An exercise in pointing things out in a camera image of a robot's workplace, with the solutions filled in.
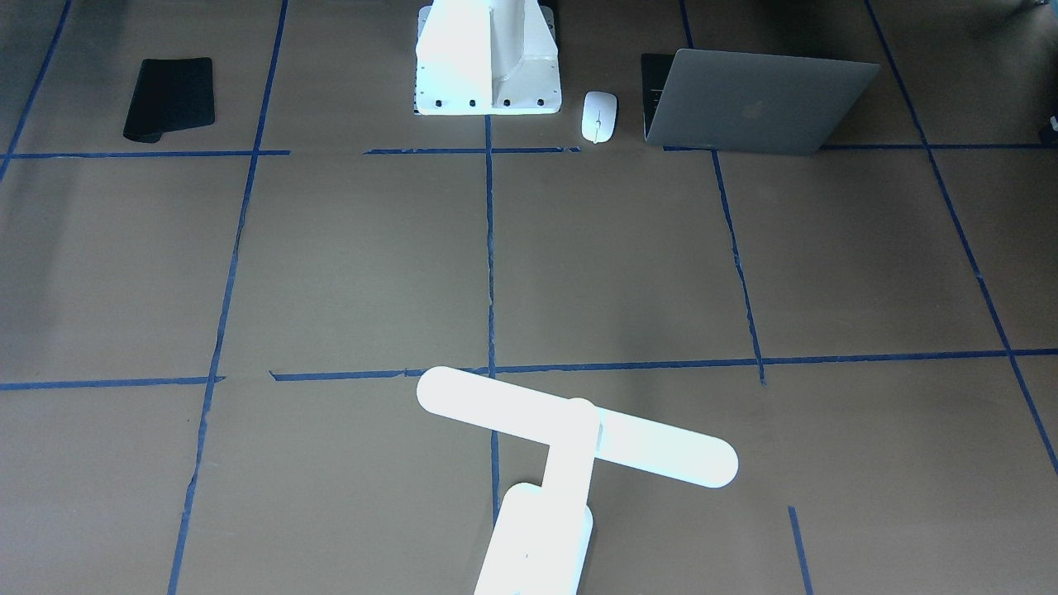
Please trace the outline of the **white computer mouse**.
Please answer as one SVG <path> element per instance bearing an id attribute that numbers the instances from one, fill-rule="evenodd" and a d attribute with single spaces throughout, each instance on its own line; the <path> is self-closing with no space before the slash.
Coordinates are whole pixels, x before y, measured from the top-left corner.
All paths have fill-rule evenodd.
<path id="1" fill-rule="evenodd" d="M 589 91 L 585 94 L 581 118 L 583 139 L 592 144 L 612 140 L 619 112 L 619 101 L 615 94 L 604 91 Z"/>

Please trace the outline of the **grey laptop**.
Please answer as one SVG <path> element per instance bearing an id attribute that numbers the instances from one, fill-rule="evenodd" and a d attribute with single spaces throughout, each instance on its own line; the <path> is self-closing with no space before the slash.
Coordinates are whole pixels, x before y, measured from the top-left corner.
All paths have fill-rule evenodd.
<path id="1" fill-rule="evenodd" d="M 811 155 L 879 64 L 683 48 L 640 57 L 649 145 Z"/>

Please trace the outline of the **black mouse pad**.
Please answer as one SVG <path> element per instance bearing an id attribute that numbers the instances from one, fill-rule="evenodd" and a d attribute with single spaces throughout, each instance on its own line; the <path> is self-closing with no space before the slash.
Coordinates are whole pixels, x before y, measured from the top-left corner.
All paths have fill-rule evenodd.
<path id="1" fill-rule="evenodd" d="M 175 131 L 216 123 L 214 60 L 146 58 L 136 72 L 122 136 L 154 144 Z"/>

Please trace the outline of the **white desk lamp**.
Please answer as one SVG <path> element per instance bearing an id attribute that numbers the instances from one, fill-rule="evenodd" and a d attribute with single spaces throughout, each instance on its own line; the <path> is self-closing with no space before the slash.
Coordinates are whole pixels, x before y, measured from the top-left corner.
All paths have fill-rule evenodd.
<path id="1" fill-rule="evenodd" d="M 579 590 L 592 539 L 587 500 L 597 459 L 703 488 L 725 487 L 738 471 L 736 450 L 722 438 L 464 369 L 427 369 L 417 398 L 431 414 L 548 449 L 541 483 L 515 483 L 503 495 L 477 594 Z"/>

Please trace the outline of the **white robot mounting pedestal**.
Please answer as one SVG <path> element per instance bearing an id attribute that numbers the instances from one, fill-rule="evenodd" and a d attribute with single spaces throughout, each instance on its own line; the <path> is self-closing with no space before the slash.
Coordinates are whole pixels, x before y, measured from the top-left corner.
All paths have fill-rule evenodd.
<path id="1" fill-rule="evenodd" d="M 434 1 L 418 11 L 413 110 L 420 116 L 555 114 L 551 1 Z"/>

